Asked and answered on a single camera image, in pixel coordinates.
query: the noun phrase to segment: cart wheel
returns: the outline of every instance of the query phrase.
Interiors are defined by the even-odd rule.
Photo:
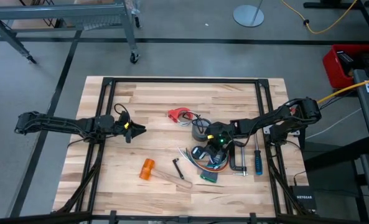
[[[27,57],[27,60],[28,60],[28,62],[31,62],[35,65],[37,64],[37,62],[35,61],[35,59],[31,55]]]
[[[136,24],[136,27],[137,27],[138,29],[140,29],[140,27],[141,27],[141,26],[140,26],[140,20],[139,20],[139,17],[137,17],[137,16],[136,16],[136,17],[134,18],[134,23]]]
[[[130,62],[131,63],[137,63],[138,60],[139,60],[139,55],[138,54],[132,53],[130,55]]]

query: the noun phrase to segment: wooden table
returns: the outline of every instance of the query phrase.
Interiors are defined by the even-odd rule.
[[[103,77],[87,78],[77,119],[95,115],[102,80]],[[269,84],[273,106],[277,108],[288,100],[284,80],[272,78]],[[250,212],[255,212],[257,217],[275,217],[261,130],[257,135],[263,158],[263,175],[255,175],[255,141],[252,137],[245,148],[249,175],[233,175],[234,171],[228,168],[219,173],[218,182],[213,184],[201,179],[201,171],[177,150],[177,147],[191,149],[196,145],[205,145],[205,142],[193,140],[190,126],[179,126],[166,116],[168,110],[188,107],[212,122],[228,123],[231,119],[257,117],[259,111],[254,85],[118,83],[115,103],[125,105],[132,120],[145,125],[147,132],[134,138],[131,144],[126,144],[122,136],[107,139],[94,214],[109,215],[110,210],[116,210],[120,215],[248,217]],[[119,116],[113,110],[111,114],[116,119]],[[71,141],[77,139],[80,137],[72,136]],[[289,140],[298,143],[294,137]],[[54,209],[60,208],[79,186],[87,149],[88,144],[84,142],[69,147]],[[293,183],[294,174],[305,170],[302,154],[291,144],[282,146],[282,151],[287,180]],[[240,150],[236,149],[237,164],[241,162],[240,155]],[[140,179],[139,173],[146,158],[154,159],[157,168],[176,176],[172,160],[179,158],[178,166],[185,179],[194,186],[184,189],[157,177],[149,181]],[[308,185],[305,174],[299,174],[296,180],[299,185]],[[277,185],[281,210],[285,212],[283,192]],[[88,192],[85,193],[83,208],[86,208],[87,200]]]

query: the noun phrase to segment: concrete floor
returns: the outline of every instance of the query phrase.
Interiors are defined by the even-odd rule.
[[[143,28],[135,34],[136,37],[155,38],[369,40],[369,28],[359,11],[351,11],[324,35],[308,33],[301,19],[279,1],[263,3],[265,22],[259,27],[245,28],[232,19],[236,6],[256,3],[255,0],[143,1]],[[330,9],[303,9],[302,1],[288,0],[288,3],[307,15],[315,30],[327,27],[343,13]],[[73,32],[19,36],[72,37]],[[83,37],[123,37],[123,33],[121,30],[93,30],[84,32]],[[70,43],[26,42],[24,45],[38,65],[28,64],[7,43],[0,42],[0,217],[5,217],[9,211],[36,138],[35,134],[21,136],[13,133],[17,116],[26,111],[46,111],[70,47]],[[322,64],[329,46],[138,44],[138,47],[141,58],[133,65],[129,62],[127,44],[80,43],[55,115],[75,117],[85,78],[90,75],[279,77],[285,78],[290,98],[309,96],[319,99],[332,91]],[[308,128],[307,135],[325,129],[359,107],[356,98],[339,101],[323,110],[323,119]],[[311,141],[342,146],[367,135],[363,115],[357,113]],[[50,212],[69,137],[49,133],[22,215]],[[309,180],[311,184],[320,183],[318,188],[355,192],[353,180],[343,175],[347,169],[348,166],[333,167],[324,170],[324,175],[309,174]],[[316,194],[319,213],[323,217],[358,219],[352,197],[327,192]]]

